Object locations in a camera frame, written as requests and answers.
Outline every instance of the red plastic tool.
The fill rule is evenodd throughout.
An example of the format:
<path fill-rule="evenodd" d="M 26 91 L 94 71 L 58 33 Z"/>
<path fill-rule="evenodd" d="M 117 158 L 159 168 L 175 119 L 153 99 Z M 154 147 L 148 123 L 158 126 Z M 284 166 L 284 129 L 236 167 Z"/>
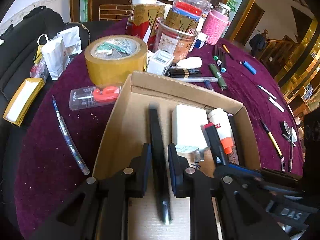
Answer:
<path fill-rule="evenodd" d="M 95 101 L 100 103 L 107 103 L 107 102 L 114 102 L 119 97 L 120 88 L 119 87 L 106 87 L 103 90 L 96 88 L 91 95 L 86 97 L 77 98 L 78 100 L 81 99 L 89 99 L 93 98 Z"/>

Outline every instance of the purple tablecloth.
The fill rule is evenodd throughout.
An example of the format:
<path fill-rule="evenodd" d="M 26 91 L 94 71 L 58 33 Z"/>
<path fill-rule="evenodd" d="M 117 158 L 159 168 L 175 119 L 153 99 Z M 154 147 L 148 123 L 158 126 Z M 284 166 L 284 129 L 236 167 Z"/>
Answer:
<path fill-rule="evenodd" d="M 107 29 L 103 36 L 123 34 L 126 21 L 124 19 L 116 23 Z M 244 66 L 227 56 L 227 72 L 223 77 L 228 89 L 221 91 L 217 83 L 212 83 L 213 88 L 216 92 L 236 99 L 246 106 L 258 143 L 261 166 L 280 170 L 280 160 L 268 135 L 262 129 L 259 118 L 273 133 L 287 167 L 290 147 L 281 136 L 279 122 L 286 121 L 290 126 L 296 126 L 277 83 L 260 62 L 228 41 L 220 39 L 218 44 L 222 43 L 228 47 L 236 60 L 248 61 L 257 73 L 252 75 Z M 201 57 L 203 76 L 212 76 L 208 68 L 208 64 L 213 62 L 211 45 L 194 49 L 188 56 Z M 90 85 L 92 83 L 82 53 L 74 59 L 44 97 L 24 138 L 15 182 L 15 201 L 18 223 L 25 238 L 28 238 L 39 224 L 85 180 L 60 133 L 52 106 L 52 95 L 57 100 L 60 114 L 64 117 L 82 158 L 89 169 L 93 170 L 101 137 L 113 105 L 78 111 L 71 111 L 68 107 L 70 90 Z M 284 113 L 268 101 L 268 95 L 257 88 L 257 85 L 261 85 L 277 97 L 277 102 L 285 108 Z M 296 145 L 293 149 L 292 172 L 301 175 L 302 150 L 300 142 Z"/>

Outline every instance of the white cigarette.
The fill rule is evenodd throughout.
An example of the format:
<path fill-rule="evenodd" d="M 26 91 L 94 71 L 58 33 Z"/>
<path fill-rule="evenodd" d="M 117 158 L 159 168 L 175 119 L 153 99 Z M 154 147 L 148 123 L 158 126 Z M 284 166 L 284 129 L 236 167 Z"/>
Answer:
<path fill-rule="evenodd" d="M 262 91 L 265 91 L 269 96 L 271 96 L 274 100 L 277 100 L 277 98 L 271 94 L 268 90 L 266 90 L 265 88 L 263 88 L 262 86 L 258 85 L 258 88 L 260 88 Z"/>
<path fill-rule="evenodd" d="M 284 109 L 283 109 L 276 101 L 274 101 L 273 98 L 269 97 L 268 99 L 269 99 L 269 101 L 270 101 L 271 103 L 273 103 L 281 112 L 284 112 Z"/>

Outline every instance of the blue lighter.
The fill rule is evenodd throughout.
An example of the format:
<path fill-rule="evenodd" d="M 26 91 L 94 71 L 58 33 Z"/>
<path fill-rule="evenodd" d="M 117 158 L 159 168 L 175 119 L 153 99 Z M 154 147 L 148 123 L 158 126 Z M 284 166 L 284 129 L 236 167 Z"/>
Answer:
<path fill-rule="evenodd" d="M 253 75 L 257 72 L 247 61 L 240 62 L 240 64 L 244 65 Z"/>

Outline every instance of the white bag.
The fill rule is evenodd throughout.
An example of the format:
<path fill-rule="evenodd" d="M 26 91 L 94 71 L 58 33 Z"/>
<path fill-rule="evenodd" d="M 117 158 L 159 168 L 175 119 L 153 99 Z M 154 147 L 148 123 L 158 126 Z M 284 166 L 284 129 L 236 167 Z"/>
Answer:
<path fill-rule="evenodd" d="M 39 46 L 39 40 L 42 36 L 45 36 L 47 40 L 47 43 L 41 47 L 43 58 L 52 80 L 57 80 L 70 62 L 68 52 L 64 46 L 62 37 L 49 41 L 47 34 L 42 34 L 38 38 Z"/>
<path fill-rule="evenodd" d="M 57 36 L 63 38 L 63 43 L 66 46 L 69 56 L 82 52 L 79 26 L 58 32 Z"/>

